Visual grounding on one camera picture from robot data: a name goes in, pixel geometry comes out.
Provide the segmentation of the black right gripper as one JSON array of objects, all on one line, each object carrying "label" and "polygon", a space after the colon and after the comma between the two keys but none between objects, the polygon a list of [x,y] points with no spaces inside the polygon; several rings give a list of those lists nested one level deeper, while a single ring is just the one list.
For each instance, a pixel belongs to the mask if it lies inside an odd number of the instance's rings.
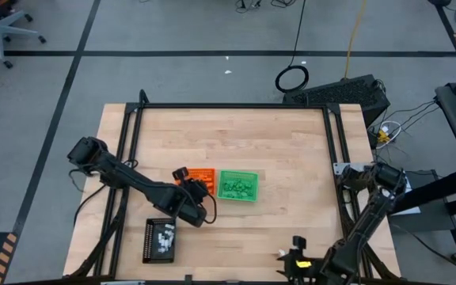
[{"label": "black right gripper", "polygon": [[332,248],[329,248],[323,258],[311,258],[303,255],[306,249],[306,239],[295,235],[292,238],[293,249],[290,249],[284,256],[277,260],[283,262],[283,270],[276,270],[285,276],[291,284],[304,284],[308,279],[310,284],[333,285],[333,281],[325,274],[326,265],[332,255]]}]

